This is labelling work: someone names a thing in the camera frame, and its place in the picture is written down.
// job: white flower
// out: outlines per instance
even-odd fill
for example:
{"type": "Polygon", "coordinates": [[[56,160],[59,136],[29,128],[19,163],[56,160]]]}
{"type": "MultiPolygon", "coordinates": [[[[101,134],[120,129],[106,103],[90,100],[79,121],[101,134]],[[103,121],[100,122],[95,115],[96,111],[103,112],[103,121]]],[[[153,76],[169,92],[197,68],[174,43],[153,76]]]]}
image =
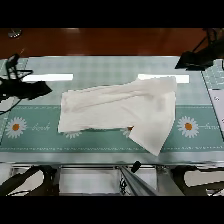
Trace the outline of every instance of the white flower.
{"type": "Polygon", "coordinates": [[[10,122],[8,122],[5,131],[7,132],[8,138],[17,138],[23,131],[26,130],[26,121],[22,117],[14,117],[10,122]]]}
{"type": "Polygon", "coordinates": [[[185,135],[185,137],[194,138],[194,136],[197,136],[198,132],[198,124],[194,120],[194,118],[190,117],[182,117],[178,121],[179,131],[182,131],[182,135],[185,135]]]}
{"type": "Polygon", "coordinates": [[[127,128],[122,128],[120,129],[121,132],[123,132],[123,135],[128,138],[130,135],[130,132],[132,130],[133,127],[127,127],[127,128]]]}
{"type": "Polygon", "coordinates": [[[82,132],[81,131],[74,131],[74,132],[65,132],[63,134],[65,135],[66,138],[72,139],[72,138],[76,138],[79,135],[81,135],[82,132]]]}

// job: orange flower center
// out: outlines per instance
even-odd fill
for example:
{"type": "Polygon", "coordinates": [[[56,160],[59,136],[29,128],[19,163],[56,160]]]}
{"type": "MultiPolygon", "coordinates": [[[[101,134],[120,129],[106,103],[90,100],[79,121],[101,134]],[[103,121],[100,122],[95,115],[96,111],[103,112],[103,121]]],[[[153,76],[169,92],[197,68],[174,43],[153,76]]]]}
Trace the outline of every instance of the orange flower center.
{"type": "MultiPolygon", "coordinates": [[[[134,126],[133,126],[134,127],[134,126]]],[[[128,127],[128,130],[131,131],[133,127],[128,127]]]]}
{"type": "Polygon", "coordinates": [[[192,124],[186,123],[185,128],[190,131],[192,129],[192,124]]]}
{"type": "Polygon", "coordinates": [[[17,130],[19,130],[19,124],[14,124],[14,125],[12,126],[12,130],[13,130],[13,131],[17,131],[17,130]]]}

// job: wooden floor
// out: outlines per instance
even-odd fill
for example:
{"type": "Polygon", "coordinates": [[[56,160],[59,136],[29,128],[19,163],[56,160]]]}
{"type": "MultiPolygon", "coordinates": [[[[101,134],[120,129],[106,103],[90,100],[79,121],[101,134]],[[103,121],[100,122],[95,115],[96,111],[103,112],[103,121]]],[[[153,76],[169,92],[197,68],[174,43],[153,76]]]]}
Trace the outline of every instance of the wooden floor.
{"type": "Polygon", "coordinates": [[[0,59],[66,55],[180,56],[205,36],[201,28],[23,28],[16,39],[0,29],[0,59]]]}

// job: folded towel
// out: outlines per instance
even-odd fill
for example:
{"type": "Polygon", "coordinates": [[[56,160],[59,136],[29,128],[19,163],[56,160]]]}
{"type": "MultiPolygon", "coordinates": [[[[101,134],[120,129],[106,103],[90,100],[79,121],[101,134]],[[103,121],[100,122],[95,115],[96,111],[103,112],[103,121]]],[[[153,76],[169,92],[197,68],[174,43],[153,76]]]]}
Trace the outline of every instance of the folded towel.
{"type": "Polygon", "coordinates": [[[158,155],[175,119],[175,77],[69,90],[58,132],[133,127],[129,138],[158,155]]]}

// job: table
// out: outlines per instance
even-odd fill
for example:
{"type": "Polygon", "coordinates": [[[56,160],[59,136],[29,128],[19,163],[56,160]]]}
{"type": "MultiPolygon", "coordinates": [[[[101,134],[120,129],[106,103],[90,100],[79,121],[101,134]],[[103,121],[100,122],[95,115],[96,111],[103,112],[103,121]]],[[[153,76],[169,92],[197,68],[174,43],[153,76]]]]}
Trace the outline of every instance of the table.
{"type": "MultiPolygon", "coordinates": [[[[52,93],[23,100],[0,118],[0,161],[66,164],[189,164],[224,161],[224,143],[201,72],[175,70],[179,57],[149,56],[63,56],[20,59],[19,69],[34,74],[73,73],[68,82],[48,82],[52,93]],[[125,84],[138,74],[190,76],[189,84],[178,84],[176,120],[158,157],[130,140],[128,129],[86,130],[73,135],[57,132],[61,94],[99,85],[125,84]],[[11,136],[9,122],[27,125],[22,134],[11,136]],[[193,137],[182,135],[177,125],[198,125],[193,137]]],[[[221,60],[213,72],[221,72],[221,60]]],[[[4,75],[4,66],[0,75],[4,75]]]]}

